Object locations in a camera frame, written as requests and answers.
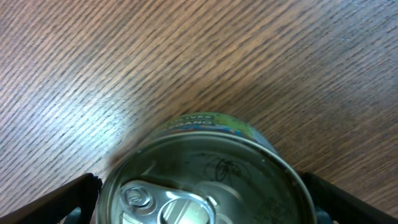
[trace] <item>metal pull tab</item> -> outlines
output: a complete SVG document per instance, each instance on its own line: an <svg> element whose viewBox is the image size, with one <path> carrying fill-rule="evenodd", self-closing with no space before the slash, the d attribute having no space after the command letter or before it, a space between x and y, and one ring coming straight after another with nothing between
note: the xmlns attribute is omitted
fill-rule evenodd
<svg viewBox="0 0 398 224"><path fill-rule="evenodd" d="M144 224L178 224L186 220L215 224L216 220L215 209L207 199L142 180L124 184L119 198L124 212Z"/></svg>

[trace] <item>tabletop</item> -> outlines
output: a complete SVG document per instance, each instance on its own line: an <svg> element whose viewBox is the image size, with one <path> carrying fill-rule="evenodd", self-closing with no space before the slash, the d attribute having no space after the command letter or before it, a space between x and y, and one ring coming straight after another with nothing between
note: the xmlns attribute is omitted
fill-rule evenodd
<svg viewBox="0 0 398 224"><path fill-rule="evenodd" d="M398 217L398 2L0 1L0 216L217 111Z"/></svg>

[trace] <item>can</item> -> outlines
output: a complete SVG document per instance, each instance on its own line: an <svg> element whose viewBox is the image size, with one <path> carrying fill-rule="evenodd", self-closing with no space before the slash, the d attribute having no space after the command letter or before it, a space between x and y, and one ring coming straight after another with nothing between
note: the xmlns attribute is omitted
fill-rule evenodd
<svg viewBox="0 0 398 224"><path fill-rule="evenodd" d="M156 128L113 170L97 223L317 223L299 175L259 131L220 113Z"/></svg>

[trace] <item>can rim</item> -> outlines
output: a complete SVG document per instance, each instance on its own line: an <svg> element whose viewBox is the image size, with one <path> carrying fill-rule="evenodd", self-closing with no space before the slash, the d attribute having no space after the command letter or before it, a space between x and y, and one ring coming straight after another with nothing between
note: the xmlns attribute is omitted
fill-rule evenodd
<svg viewBox="0 0 398 224"><path fill-rule="evenodd" d="M123 160L109 173L108 178L105 180L104 186L109 183L109 182L113 182L112 180L109 179L109 177L116 177L116 171L119 170L119 168L121 168L122 166L124 166L124 164L126 163L126 161L135 153L143 150L144 148L150 147L153 144L156 144L158 142L167 140L169 138L177 138L180 136L193 136L193 135L211 135L213 137L218 136L221 138L229 138L231 140L235 140L235 141L241 141L241 142L245 142L246 144L252 145L253 147L259 149L259 153L263 155L263 153L266 153L267 156L271 157L273 160L276 160L279 164L281 164L283 167L285 167L289 173L293 176L293 178L295 179L295 181L297 182L297 184L300 186L300 188L303 191L303 194L305 196L305 198L307 199L307 203L309 205L309 209L311 211L311 216L312 216L312 220L313 220L313 224L317 224L317 216L315 213L315 206L313 204L310 192L308 191L307 187L305 186L303 180L300 178L300 176L298 175L298 173L293 169L293 167L291 165L289 165L287 162L285 162L279 155L275 154L274 152L272 152L270 149L266 148L265 146L256 143L255 141L252 141L250 139L247 138L243 138L234 134L230 134L230 133L221 133L221 132L217 132L217 131L198 131L198 130L194 130L194 131L186 131L183 133L174 133L174 134L168 134L165 136L160 136L157 137L155 139L151 139L151 140L144 140L143 142L141 142L138 146L137 146L137 150L133 150L129 153L127 153ZM103 197L99 197L98 203L100 203L100 201L104 200L102 199ZM99 214L98 212L96 212L96 222L99 222Z"/></svg>

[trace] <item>tin can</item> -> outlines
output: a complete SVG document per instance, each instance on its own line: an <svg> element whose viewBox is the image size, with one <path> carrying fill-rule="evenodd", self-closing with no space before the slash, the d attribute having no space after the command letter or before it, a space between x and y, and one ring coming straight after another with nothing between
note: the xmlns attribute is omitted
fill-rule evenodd
<svg viewBox="0 0 398 224"><path fill-rule="evenodd" d="M317 223L299 175L249 124L193 113L155 129L104 183L97 223Z"/></svg>

